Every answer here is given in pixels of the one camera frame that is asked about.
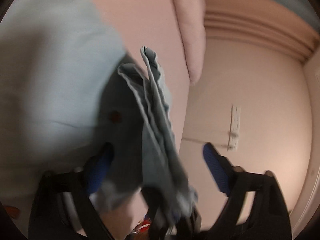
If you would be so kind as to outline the pink rolled duvet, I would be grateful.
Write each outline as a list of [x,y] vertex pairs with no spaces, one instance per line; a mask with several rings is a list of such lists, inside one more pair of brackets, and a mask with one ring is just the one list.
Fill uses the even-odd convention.
[[201,77],[206,51],[205,0],[173,0],[173,3],[190,83],[194,85]]

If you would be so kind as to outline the pink curtain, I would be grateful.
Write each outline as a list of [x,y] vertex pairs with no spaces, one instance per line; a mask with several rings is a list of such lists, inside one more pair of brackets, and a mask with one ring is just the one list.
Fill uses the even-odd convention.
[[319,32],[273,0],[206,0],[208,38],[241,41],[305,62],[319,46]]

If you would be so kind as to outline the white wall power strip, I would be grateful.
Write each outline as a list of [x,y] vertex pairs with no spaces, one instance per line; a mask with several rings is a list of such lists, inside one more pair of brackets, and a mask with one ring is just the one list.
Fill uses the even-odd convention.
[[240,138],[240,113],[241,108],[235,105],[232,105],[231,109],[231,124],[229,129],[229,139],[227,150],[236,151],[239,144]]

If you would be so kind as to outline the pink bed sheet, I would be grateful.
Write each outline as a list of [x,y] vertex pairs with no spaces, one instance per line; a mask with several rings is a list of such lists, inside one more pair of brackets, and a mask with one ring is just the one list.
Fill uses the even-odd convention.
[[100,217],[125,239],[145,215],[168,227],[192,210],[178,157],[190,77],[177,0],[93,0],[123,53],[100,96],[92,144],[113,156],[97,194]]

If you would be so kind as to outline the light blue strawberry pants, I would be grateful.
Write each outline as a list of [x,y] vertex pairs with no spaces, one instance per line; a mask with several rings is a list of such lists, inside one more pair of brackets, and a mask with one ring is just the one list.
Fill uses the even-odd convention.
[[1,201],[22,211],[44,171],[83,165],[124,47],[93,0],[14,0],[1,21]]

